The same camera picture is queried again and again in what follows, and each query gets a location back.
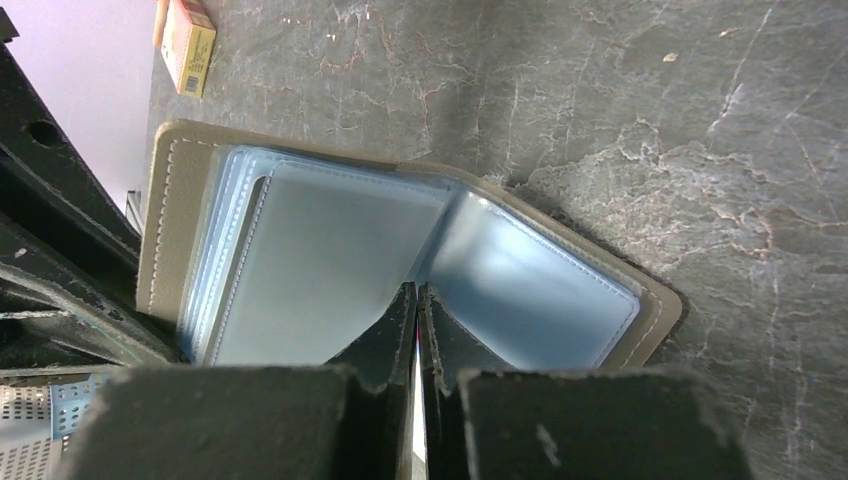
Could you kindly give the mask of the grey card holder wallet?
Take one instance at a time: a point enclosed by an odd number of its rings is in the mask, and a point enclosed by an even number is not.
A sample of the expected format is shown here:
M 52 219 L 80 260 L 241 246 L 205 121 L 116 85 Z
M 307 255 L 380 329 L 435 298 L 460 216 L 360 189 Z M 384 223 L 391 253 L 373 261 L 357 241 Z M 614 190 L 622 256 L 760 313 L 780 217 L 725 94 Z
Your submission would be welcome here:
M 644 364 L 680 296 L 506 190 L 174 120 L 154 140 L 136 304 L 195 364 L 321 364 L 400 289 L 519 369 Z

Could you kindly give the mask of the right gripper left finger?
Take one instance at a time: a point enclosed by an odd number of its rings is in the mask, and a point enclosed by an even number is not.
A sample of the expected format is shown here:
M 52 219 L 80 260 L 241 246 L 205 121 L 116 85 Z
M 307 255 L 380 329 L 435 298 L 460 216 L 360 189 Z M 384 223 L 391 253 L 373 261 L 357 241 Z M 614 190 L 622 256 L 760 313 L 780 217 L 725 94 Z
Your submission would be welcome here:
M 416 288 L 321 366 L 126 369 L 83 415 L 63 479 L 408 479 Z

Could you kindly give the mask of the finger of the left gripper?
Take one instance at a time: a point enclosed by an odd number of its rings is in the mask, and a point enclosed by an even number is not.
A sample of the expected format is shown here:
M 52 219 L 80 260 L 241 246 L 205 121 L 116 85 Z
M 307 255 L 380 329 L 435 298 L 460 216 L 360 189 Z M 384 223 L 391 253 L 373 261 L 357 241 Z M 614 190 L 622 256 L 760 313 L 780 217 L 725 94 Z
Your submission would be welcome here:
M 175 363 L 133 305 L 140 237 L 1 52 L 1 364 L 117 368 Z

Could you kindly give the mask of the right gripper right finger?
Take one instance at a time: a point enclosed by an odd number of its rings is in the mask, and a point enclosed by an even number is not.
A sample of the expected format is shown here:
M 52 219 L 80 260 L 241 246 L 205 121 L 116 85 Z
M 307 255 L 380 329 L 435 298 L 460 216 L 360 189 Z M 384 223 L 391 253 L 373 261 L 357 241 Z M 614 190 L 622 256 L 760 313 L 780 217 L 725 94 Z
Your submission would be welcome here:
M 657 368 L 519 370 L 418 291 L 432 479 L 748 479 L 713 387 Z

